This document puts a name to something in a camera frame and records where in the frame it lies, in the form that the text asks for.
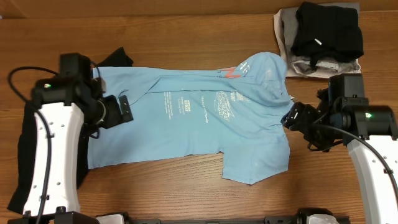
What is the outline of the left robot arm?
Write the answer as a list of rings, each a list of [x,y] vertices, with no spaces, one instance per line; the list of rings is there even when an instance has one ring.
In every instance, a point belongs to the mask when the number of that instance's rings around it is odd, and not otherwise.
[[[96,218],[80,212],[76,173],[82,129],[97,139],[99,129],[132,121],[125,95],[104,96],[97,64],[79,53],[62,54],[60,70],[38,80],[27,101],[34,110],[36,147],[32,183],[21,218],[11,223],[130,223],[128,214]]]

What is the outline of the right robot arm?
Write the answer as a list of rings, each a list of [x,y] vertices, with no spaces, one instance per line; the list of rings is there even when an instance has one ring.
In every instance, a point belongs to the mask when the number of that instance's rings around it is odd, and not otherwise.
[[[308,149],[347,147],[361,190],[366,223],[397,223],[397,123],[389,106],[370,105],[363,76],[330,77],[318,107],[296,102],[282,125],[299,131]]]

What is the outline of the light blue t-shirt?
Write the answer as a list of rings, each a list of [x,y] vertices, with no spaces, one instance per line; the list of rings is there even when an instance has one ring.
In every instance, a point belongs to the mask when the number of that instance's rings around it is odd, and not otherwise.
[[[108,95],[127,96],[134,119],[89,141],[89,168],[222,153],[223,177],[244,184],[288,169],[280,121],[293,102],[280,56],[260,52],[219,70],[99,71]]]

